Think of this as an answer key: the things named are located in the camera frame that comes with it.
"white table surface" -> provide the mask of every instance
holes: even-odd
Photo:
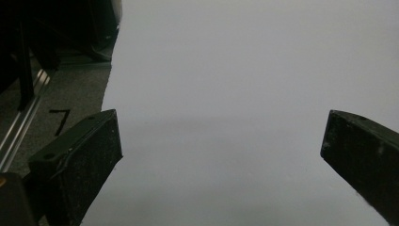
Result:
[[[124,158],[84,226],[388,225],[319,153],[330,109],[399,131],[399,1],[122,6]]]

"white surface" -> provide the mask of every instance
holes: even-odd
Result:
[[[88,225],[387,225],[320,157],[330,109],[399,131],[396,0],[123,1],[124,158]]]

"black tape mark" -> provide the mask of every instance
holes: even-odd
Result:
[[[62,129],[64,128],[65,122],[67,122],[67,118],[70,115],[71,110],[50,110],[49,113],[64,113],[64,118],[62,118],[61,124],[59,124],[58,129],[56,130],[55,136],[58,137],[61,134]]]

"silver metal track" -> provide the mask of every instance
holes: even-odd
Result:
[[[24,111],[19,111],[17,113],[17,116],[9,127],[6,136],[0,143],[0,172],[5,172],[9,169],[9,166],[24,139],[26,131],[39,108],[41,96],[47,90],[53,74],[53,72],[47,73],[44,70],[39,71],[34,81],[35,97]]]

